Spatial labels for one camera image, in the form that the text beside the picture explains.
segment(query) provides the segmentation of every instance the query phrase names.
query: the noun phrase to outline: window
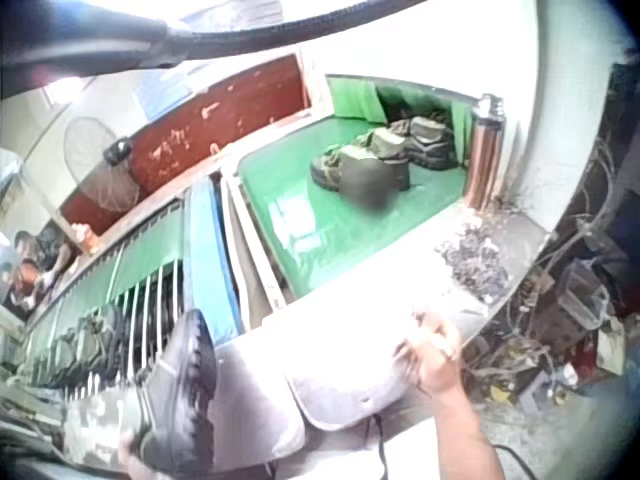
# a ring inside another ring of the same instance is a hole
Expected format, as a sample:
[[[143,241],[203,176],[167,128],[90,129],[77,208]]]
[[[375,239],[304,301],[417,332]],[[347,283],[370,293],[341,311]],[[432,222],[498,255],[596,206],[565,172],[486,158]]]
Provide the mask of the window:
[[[51,105],[66,105],[73,102],[82,92],[85,81],[78,77],[56,80],[44,87],[44,93]]]

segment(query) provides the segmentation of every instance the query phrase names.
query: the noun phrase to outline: factory floor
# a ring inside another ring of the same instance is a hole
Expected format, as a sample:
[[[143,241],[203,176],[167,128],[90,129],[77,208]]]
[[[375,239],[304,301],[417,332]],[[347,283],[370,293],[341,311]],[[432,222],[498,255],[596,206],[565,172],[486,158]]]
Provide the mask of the factory floor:
[[[596,385],[589,395],[570,396],[539,417],[495,404],[478,406],[478,413],[489,441],[515,450],[538,479],[603,478],[633,433],[634,408],[622,380]],[[507,480],[528,480],[508,453],[498,455]]]

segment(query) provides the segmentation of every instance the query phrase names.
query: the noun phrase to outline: wall fan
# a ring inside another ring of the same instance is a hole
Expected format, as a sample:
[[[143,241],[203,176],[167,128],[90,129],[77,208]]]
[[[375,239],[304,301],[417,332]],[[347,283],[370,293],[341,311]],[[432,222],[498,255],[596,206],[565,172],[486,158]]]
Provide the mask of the wall fan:
[[[64,134],[64,161],[82,193],[111,212],[128,212],[140,197],[131,176],[131,139],[96,118],[74,118]]]

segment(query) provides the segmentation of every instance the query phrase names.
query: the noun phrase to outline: green tray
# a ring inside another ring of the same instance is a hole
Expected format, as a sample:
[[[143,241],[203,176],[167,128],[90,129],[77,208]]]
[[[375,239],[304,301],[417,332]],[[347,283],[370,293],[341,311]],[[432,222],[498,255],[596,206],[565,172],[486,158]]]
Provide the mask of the green tray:
[[[239,166],[262,233],[298,297],[393,243],[462,195],[466,170],[433,172],[410,165],[411,188],[400,193],[389,212],[372,217],[313,183],[309,162],[314,156],[375,126],[331,117],[260,149]]]

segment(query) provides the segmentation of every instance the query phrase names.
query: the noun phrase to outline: person's arm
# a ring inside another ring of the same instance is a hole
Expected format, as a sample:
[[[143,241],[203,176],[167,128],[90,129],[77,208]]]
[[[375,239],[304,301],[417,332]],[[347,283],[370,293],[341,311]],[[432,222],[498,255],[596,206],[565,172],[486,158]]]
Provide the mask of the person's arm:
[[[438,348],[443,339],[451,347],[450,352]],[[480,430],[462,386],[461,341],[455,326],[433,315],[423,315],[421,325],[401,350],[409,358],[409,379],[431,397],[442,478],[504,480],[498,456]]]
[[[36,289],[42,293],[47,292],[47,290],[49,290],[53,286],[55,281],[68,265],[72,254],[73,252],[71,251],[71,247],[69,247],[69,245],[67,245],[66,243],[63,243],[60,246],[60,250],[58,250],[56,263],[54,263],[51,270],[40,275],[40,278],[38,279],[38,282],[36,284]]]

